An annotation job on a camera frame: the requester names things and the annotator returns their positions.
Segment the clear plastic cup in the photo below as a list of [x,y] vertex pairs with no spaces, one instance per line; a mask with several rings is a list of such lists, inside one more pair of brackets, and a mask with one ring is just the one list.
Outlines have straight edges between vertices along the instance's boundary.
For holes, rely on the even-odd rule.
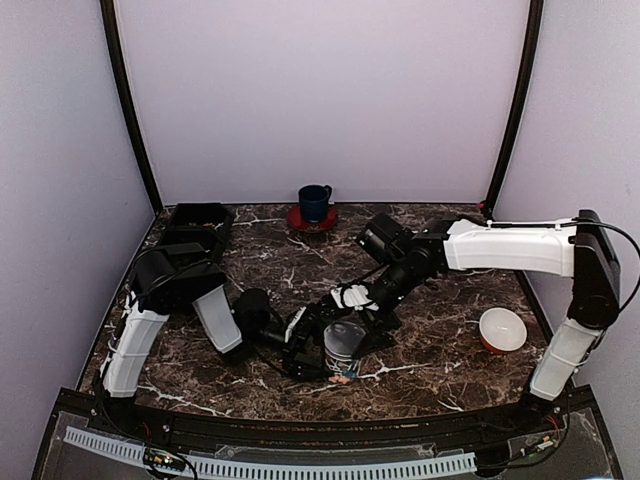
[[359,359],[327,353],[325,364],[330,373],[328,381],[332,384],[346,385],[359,378]]

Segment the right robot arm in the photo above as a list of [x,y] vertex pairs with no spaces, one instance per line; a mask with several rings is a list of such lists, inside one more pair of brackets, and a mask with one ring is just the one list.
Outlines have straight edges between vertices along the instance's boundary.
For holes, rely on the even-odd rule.
[[450,271],[512,271],[531,304],[538,302],[531,273],[571,279],[568,310],[530,376],[531,396],[510,413],[511,426],[530,434],[547,420],[547,402],[561,394],[631,302],[621,297],[621,267],[609,238],[612,232],[627,234],[588,209],[572,218],[539,222],[432,218],[418,231],[380,214],[357,241],[384,272],[371,283],[356,280],[340,287],[334,296],[339,305],[370,310],[385,322],[416,287]]

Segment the round metal lid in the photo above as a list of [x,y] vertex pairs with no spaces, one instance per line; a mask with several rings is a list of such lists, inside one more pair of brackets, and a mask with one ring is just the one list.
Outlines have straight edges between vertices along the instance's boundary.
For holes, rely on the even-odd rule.
[[353,359],[366,331],[356,323],[336,321],[323,332],[325,353],[335,359]]

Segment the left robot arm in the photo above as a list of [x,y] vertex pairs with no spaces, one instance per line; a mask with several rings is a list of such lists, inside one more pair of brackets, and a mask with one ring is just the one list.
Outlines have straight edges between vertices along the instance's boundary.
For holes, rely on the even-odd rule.
[[111,398],[101,417],[117,434],[131,436],[140,429],[140,412],[124,399],[135,397],[158,336],[172,330],[176,320],[196,320],[210,346],[230,364],[245,360],[264,342],[280,349],[284,374],[322,376],[322,366],[304,354],[313,330],[310,308],[284,318],[261,289],[230,301],[226,282],[218,253],[197,242],[156,246],[134,260],[123,316],[96,375],[96,390]]

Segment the black three-compartment candy bin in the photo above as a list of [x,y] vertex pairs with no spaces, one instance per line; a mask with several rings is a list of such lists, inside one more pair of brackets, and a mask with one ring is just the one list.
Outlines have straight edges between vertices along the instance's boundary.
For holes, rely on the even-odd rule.
[[198,243],[219,263],[231,236],[235,215],[221,203],[180,203],[158,246]]

